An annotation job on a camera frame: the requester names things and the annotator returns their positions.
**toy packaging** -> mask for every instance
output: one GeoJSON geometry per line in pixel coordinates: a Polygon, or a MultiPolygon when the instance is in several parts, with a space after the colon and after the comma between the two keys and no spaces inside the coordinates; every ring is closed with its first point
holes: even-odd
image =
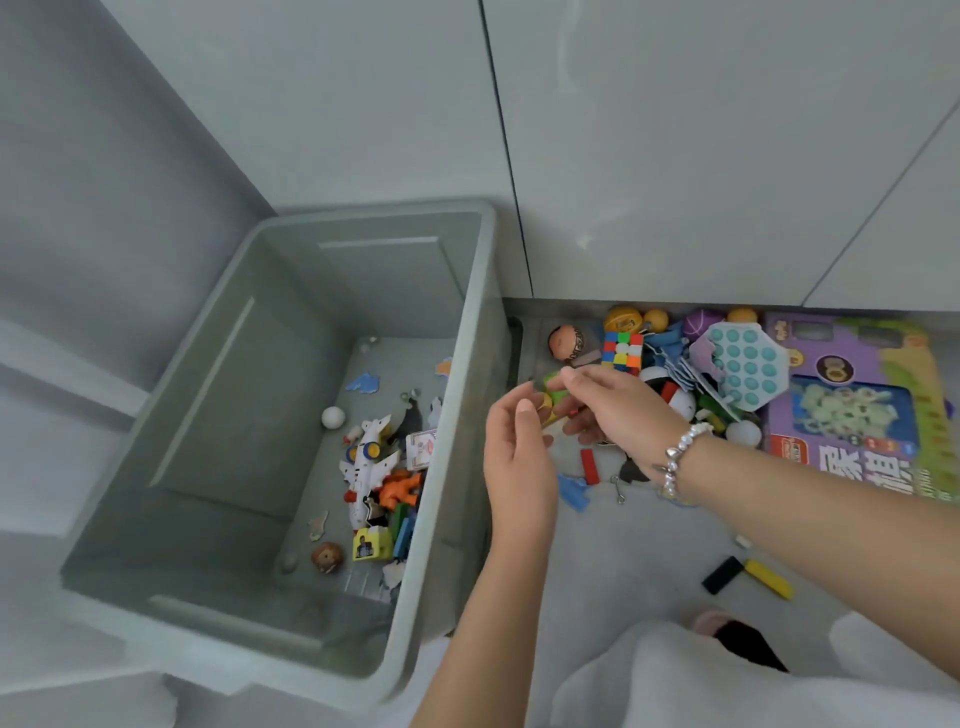
{"type": "Polygon", "coordinates": [[[903,321],[768,313],[790,352],[767,449],[900,493],[960,501],[943,387],[926,333],[903,321]]]}

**cabinet door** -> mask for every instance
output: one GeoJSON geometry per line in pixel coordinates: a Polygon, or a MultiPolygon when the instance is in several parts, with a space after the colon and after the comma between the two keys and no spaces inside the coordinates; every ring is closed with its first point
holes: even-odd
{"type": "Polygon", "coordinates": [[[960,114],[924,152],[806,304],[960,311],[960,114]]]}
{"type": "Polygon", "coordinates": [[[960,89],[955,0],[485,0],[537,297],[800,304],[960,89]]]}
{"type": "Polygon", "coordinates": [[[278,212],[486,199],[530,296],[475,1],[103,2],[278,212]]]}

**rubik's cube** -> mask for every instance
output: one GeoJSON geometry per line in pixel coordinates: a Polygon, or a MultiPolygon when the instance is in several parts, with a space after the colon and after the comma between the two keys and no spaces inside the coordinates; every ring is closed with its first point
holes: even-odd
{"type": "Polygon", "coordinates": [[[642,333],[618,333],[607,331],[604,336],[600,363],[633,376],[640,374],[640,358],[643,356],[642,333]]]}

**hand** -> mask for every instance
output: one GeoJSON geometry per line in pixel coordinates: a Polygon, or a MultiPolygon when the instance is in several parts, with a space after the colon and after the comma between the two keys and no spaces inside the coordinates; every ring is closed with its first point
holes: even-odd
{"type": "Polygon", "coordinates": [[[564,367],[547,382],[568,390],[554,411],[569,416],[564,434],[580,434],[581,445],[612,440],[634,458],[648,477],[663,482],[651,466],[666,460],[664,451],[680,442],[690,425],[636,376],[603,366],[564,367]]]}
{"type": "Polygon", "coordinates": [[[493,541],[526,548],[553,540],[557,522],[557,470],[547,448],[532,382],[508,392],[490,408],[483,469],[493,512],[493,541]]]}

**orange ball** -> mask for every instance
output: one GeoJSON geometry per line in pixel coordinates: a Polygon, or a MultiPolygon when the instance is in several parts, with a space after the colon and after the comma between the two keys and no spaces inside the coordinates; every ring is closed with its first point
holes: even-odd
{"type": "Polygon", "coordinates": [[[666,311],[651,308],[643,314],[643,323],[650,325],[651,333],[663,333],[670,326],[670,317],[666,315],[666,311]]]}
{"type": "Polygon", "coordinates": [[[755,324],[759,317],[752,308],[733,308],[727,314],[727,321],[732,324],[755,324]]]}

